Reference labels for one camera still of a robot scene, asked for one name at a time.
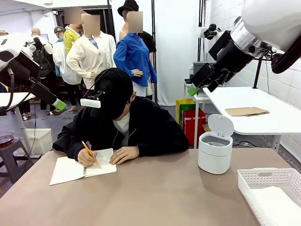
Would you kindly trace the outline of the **person's right hand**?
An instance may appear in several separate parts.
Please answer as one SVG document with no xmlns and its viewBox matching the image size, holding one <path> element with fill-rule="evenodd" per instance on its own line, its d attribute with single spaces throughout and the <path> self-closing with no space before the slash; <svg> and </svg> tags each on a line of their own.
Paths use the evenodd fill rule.
<svg viewBox="0 0 301 226">
<path fill-rule="evenodd" d="M 78 162 L 84 167 L 90 167 L 94 165 L 97 161 L 97 152 L 92 151 L 92 155 L 89 154 L 89 151 L 86 148 L 83 148 L 78 153 Z"/>
</svg>

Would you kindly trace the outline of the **person's left hand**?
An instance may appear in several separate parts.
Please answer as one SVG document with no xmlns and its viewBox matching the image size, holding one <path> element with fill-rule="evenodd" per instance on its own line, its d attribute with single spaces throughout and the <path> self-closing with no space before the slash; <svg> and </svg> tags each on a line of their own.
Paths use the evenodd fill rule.
<svg viewBox="0 0 301 226">
<path fill-rule="evenodd" d="M 124 146 L 116 150 L 110 158 L 111 165 L 119 165 L 125 161 L 135 159 L 139 156 L 139 149 L 137 146 Z"/>
</svg>

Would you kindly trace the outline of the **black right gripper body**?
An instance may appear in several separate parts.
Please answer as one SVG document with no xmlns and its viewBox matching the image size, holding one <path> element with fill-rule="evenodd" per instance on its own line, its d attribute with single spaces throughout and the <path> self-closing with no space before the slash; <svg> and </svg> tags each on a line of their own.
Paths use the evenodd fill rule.
<svg viewBox="0 0 301 226">
<path fill-rule="evenodd" d="M 215 68 L 238 73 L 253 59 L 253 56 L 241 51 L 233 41 L 227 41 L 225 47 L 217 54 Z"/>
</svg>

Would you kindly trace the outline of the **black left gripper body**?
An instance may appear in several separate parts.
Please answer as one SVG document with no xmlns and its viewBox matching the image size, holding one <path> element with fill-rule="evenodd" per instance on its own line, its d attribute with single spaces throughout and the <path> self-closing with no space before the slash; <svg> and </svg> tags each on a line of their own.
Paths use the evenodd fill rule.
<svg viewBox="0 0 301 226">
<path fill-rule="evenodd" d="M 13 72 L 15 82 L 29 82 L 30 78 L 37 79 L 40 66 L 26 54 L 20 53 L 4 68 L 4 76 L 10 79 L 8 69 Z"/>
</svg>

